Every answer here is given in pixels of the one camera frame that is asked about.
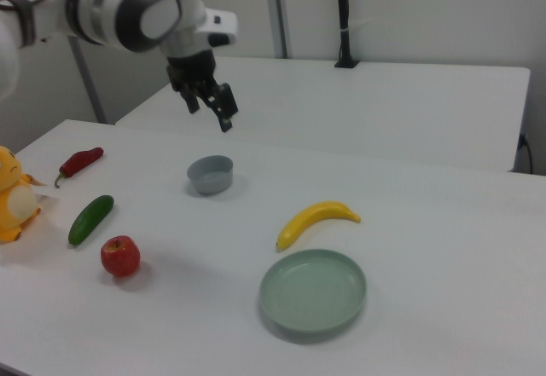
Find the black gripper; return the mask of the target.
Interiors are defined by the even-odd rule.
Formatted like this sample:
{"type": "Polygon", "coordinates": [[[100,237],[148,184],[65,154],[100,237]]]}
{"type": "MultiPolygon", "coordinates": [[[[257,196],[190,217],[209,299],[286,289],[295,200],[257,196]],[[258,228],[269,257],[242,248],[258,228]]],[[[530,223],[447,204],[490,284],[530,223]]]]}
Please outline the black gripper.
{"type": "Polygon", "coordinates": [[[214,112],[223,133],[232,128],[232,118],[238,113],[229,84],[217,84],[213,77],[216,61],[213,52],[201,51],[186,57],[168,57],[167,74],[171,87],[179,92],[191,114],[200,110],[198,98],[214,112]]]}

